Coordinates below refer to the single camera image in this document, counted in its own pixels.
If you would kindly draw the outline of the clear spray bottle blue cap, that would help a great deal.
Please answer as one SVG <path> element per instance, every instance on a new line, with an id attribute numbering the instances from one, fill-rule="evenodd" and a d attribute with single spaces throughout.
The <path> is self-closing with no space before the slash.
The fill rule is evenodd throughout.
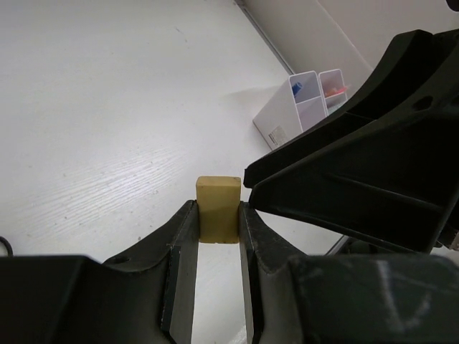
<path id="1" fill-rule="evenodd" d="M 297 94 L 303 89 L 303 84 L 301 82 L 296 82 L 292 85 L 292 93 L 293 97 L 296 97 Z"/>

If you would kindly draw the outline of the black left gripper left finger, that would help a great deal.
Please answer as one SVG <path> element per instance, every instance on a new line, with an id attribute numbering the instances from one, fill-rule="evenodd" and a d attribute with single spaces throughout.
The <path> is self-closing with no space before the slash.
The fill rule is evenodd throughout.
<path id="1" fill-rule="evenodd" d="M 102 264 L 86 260 L 67 312 L 69 343 L 190 343 L 199 212 L 184 205 Z"/>

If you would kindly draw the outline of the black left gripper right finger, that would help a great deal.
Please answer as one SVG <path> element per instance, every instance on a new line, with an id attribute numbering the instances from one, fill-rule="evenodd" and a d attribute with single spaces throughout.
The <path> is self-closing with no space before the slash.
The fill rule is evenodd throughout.
<path id="1" fill-rule="evenodd" d="M 305 254 L 247 202 L 239 205 L 238 219 L 248 343 L 311 343 L 290 264 Z"/>

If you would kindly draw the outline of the yellow eraser block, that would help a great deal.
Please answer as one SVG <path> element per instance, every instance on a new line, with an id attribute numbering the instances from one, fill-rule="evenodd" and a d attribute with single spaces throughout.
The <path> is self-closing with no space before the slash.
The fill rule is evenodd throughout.
<path id="1" fill-rule="evenodd" d="M 199 241 L 237 244 L 241 179 L 234 176 L 200 176 L 196 182 Z"/>

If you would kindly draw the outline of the red slim highlighter pen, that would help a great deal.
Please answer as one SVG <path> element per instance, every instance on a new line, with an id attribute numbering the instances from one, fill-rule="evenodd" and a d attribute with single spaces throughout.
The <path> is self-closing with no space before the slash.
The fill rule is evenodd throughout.
<path id="1" fill-rule="evenodd" d="M 347 86 L 342 86 L 342 87 L 332 87 L 329 88 L 327 91 L 324 92 L 325 98 L 327 97 L 333 97 L 335 95 L 339 95 L 341 93 L 345 93 L 348 90 Z"/>

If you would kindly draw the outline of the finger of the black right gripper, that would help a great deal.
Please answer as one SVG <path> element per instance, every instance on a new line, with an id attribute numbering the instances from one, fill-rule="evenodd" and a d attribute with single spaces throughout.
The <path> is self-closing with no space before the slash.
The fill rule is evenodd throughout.
<path id="1" fill-rule="evenodd" d="M 250 164 L 250 205 L 400 252 L 458 234 L 458 32 L 395 36 L 361 88 Z"/>

